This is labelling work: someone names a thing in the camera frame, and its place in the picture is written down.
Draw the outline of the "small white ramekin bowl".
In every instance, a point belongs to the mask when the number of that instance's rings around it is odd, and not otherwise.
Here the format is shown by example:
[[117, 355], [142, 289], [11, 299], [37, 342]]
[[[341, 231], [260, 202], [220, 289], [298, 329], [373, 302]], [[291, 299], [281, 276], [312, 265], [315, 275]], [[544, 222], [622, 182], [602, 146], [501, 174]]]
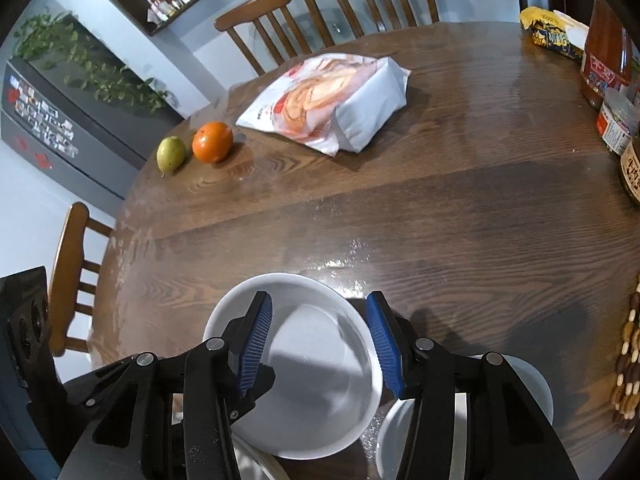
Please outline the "small white ramekin bowl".
[[[532, 364], [516, 356], [504, 357], [516, 371], [528, 391], [532, 394], [549, 422], [553, 422], [554, 403], [551, 389], [539, 370]], [[385, 416], [375, 450], [375, 463], [382, 479], [394, 480], [398, 473], [402, 452], [413, 412], [413, 400], [396, 400]], [[466, 394], [457, 393], [454, 401], [454, 444], [450, 465], [450, 479], [462, 480], [465, 474], [466, 436]]]

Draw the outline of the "medium white bowl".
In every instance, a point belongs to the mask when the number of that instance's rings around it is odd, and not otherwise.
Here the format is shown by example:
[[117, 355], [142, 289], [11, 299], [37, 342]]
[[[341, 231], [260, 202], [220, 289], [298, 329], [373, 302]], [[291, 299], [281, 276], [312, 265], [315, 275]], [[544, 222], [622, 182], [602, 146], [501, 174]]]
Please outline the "medium white bowl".
[[268, 273], [237, 284], [209, 315], [205, 338], [246, 313], [256, 292], [272, 299], [262, 360], [272, 388], [232, 426], [255, 448], [288, 460], [318, 460], [352, 445], [369, 426], [383, 378], [368, 326], [331, 287], [297, 274]]

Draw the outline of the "wooden bead trivet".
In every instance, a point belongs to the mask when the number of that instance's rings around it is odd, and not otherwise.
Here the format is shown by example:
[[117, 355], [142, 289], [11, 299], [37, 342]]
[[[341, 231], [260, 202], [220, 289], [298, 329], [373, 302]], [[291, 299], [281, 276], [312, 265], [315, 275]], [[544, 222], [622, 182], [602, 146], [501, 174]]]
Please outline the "wooden bead trivet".
[[630, 434], [639, 420], [639, 297], [640, 284], [628, 299], [626, 321], [620, 332], [620, 352], [615, 361], [615, 385], [610, 394], [613, 422]]

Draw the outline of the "green pear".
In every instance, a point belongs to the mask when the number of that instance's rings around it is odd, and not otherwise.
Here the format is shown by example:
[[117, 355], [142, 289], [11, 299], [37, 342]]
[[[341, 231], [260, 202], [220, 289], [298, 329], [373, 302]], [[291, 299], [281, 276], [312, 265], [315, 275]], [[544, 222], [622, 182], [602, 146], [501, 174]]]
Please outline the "green pear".
[[160, 174], [173, 174], [186, 159], [186, 144], [178, 136], [168, 136], [157, 147], [156, 164]]

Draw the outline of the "grey refrigerator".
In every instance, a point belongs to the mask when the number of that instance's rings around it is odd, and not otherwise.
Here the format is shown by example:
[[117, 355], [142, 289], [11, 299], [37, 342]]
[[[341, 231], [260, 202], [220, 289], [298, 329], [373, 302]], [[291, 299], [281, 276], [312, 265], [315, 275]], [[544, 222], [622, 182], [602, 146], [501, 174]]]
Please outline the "grey refrigerator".
[[157, 144], [182, 121], [168, 103], [152, 115], [93, 99], [13, 54], [4, 64], [1, 137], [59, 185], [109, 214]]

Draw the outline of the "orange fruit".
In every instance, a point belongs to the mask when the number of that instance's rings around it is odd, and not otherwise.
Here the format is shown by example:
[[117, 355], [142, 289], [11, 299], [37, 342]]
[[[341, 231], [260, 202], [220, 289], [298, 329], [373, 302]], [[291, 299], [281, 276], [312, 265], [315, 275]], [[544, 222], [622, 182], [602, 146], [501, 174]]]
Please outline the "orange fruit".
[[222, 162], [231, 152], [233, 133], [224, 122], [208, 122], [194, 134], [192, 153], [203, 164]]

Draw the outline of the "dark lid sauce jar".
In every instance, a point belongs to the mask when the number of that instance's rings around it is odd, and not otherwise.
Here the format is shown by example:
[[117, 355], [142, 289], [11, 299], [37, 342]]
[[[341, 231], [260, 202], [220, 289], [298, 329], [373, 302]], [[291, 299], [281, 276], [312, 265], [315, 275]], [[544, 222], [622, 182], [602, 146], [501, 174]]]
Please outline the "dark lid sauce jar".
[[636, 206], [640, 205], [640, 138], [634, 136], [620, 156], [620, 180]]

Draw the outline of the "small white label jar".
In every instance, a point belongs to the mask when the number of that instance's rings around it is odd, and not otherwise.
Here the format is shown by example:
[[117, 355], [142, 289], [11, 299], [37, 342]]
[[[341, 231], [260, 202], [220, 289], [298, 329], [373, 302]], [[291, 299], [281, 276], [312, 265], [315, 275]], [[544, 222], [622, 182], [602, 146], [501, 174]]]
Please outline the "small white label jar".
[[632, 104], [624, 92], [607, 88], [596, 128], [606, 147], [614, 154], [622, 156], [631, 140], [638, 136], [639, 107]]

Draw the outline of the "white bread bag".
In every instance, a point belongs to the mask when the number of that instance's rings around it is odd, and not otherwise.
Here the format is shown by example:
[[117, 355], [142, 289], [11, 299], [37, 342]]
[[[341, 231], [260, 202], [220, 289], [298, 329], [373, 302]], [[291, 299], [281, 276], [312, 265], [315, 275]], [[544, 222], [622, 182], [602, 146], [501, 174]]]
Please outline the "white bread bag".
[[407, 105], [410, 75], [389, 56], [317, 55], [273, 81], [235, 125], [275, 133], [331, 157], [359, 153]]

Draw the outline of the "hanging green vine plant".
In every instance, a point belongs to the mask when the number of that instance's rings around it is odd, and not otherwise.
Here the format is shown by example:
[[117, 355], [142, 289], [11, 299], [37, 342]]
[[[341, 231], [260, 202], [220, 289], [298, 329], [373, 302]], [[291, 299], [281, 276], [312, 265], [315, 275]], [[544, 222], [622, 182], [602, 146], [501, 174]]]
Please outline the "hanging green vine plant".
[[155, 88], [155, 79], [141, 79], [90, 34], [73, 14], [39, 13], [14, 30], [13, 55], [43, 70], [63, 71], [68, 88], [88, 91], [93, 99], [152, 115], [167, 105], [169, 92]]

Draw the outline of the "red sauce bottle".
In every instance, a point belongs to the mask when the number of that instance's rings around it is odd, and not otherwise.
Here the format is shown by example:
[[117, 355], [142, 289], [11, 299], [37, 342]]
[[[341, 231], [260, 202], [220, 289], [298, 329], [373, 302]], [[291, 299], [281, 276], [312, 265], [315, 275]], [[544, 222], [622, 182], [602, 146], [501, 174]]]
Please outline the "red sauce bottle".
[[631, 39], [624, 25], [606, 0], [594, 0], [580, 66], [580, 91], [593, 108], [600, 108], [608, 88], [628, 91], [631, 60]]

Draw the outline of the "yellow snack packet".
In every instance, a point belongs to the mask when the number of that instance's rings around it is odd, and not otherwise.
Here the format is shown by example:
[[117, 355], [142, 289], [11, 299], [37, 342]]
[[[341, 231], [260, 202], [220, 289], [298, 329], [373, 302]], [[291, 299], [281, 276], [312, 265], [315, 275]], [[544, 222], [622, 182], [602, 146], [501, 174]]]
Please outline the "yellow snack packet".
[[536, 46], [562, 54], [574, 61], [584, 55], [589, 27], [560, 11], [529, 6], [521, 10], [520, 22]]

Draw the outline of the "wooden chair back left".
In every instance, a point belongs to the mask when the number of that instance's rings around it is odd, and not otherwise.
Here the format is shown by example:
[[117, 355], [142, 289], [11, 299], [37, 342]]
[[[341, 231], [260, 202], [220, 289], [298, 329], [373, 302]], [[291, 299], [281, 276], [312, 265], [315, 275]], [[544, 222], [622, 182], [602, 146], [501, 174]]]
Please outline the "wooden chair back left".
[[[300, 54], [311, 54], [309, 41], [296, 22], [288, 5], [293, 0], [248, 0], [236, 8], [222, 14], [214, 21], [217, 32], [229, 36], [235, 47], [242, 53], [250, 67], [258, 76], [265, 73], [262, 64], [241, 38], [238, 27], [251, 24], [267, 48], [277, 66]], [[335, 42], [326, 20], [321, 14], [316, 0], [303, 0], [325, 48], [333, 47]]]

